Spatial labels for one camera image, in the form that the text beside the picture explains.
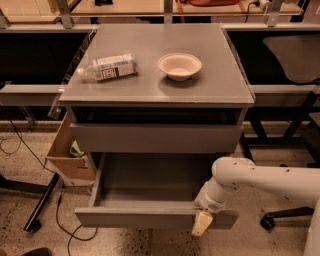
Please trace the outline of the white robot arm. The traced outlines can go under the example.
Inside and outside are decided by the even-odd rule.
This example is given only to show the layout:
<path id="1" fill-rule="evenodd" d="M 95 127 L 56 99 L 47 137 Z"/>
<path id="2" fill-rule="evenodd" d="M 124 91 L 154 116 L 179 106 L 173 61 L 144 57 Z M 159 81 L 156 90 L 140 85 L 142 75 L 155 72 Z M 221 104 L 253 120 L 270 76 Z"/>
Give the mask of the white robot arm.
<path id="1" fill-rule="evenodd" d="M 314 213 L 303 256 L 320 256 L 320 169 L 257 166 L 247 158 L 221 157 L 211 168 L 212 177 L 201 187 L 192 234 L 201 236 L 222 211 L 227 200 L 243 186 L 253 186 L 288 199 L 312 204 Z"/>

